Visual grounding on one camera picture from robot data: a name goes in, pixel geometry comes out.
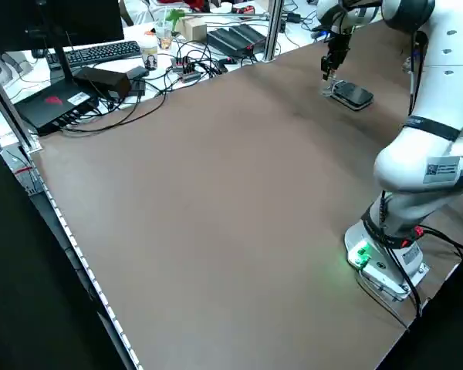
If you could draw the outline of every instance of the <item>green light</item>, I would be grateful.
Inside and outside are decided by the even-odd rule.
[[[364,268],[370,261],[370,244],[362,240],[349,252],[348,258],[358,267]]]

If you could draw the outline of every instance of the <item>monitor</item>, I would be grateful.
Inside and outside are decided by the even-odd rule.
[[[0,0],[0,52],[54,46],[41,4],[61,46],[123,39],[118,0]]]

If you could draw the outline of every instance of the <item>white sticker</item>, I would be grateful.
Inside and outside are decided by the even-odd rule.
[[[405,254],[403,254],[403,261],[405,264],[409,264],[412,262],[416,256],[418,256],[418,253],[420,252],[420,248],[417,246],[416,243],[414,243],[413,247]]]
[[[458,164],[461,157],[430,157],[424,175],[424,183],[440,183],[454,181],[458,175]]]
[[[73,106],[78,106],[80,103],[84,103],[86,100],[90,98],[85,92],[80,92],[74,95],[72,98],[67,99],[67,102],[72,104]]]

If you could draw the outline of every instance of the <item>brown table surface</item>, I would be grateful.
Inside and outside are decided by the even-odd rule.
[[[42,140],[35,163],[145,368],[377,366],[403,328],[358,287],[342,240],[406,116],[405,45],[383,24],[356,33],[340,78],[374,93],[359,113],[319,95],[318,44],[173,92],[124,128]],[[429,224],[463,242],[463,197]],[[457,260],[422,245],[432,296]]]

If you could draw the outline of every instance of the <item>plastic cup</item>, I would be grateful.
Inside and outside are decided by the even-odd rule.
[[[158,38],[160,48],[168,50],[171,47],[171,42],[173,41],[173,36],[171,35],[173,23],[161,19],[156,23],[154,28],[156,29],[156,36]]]

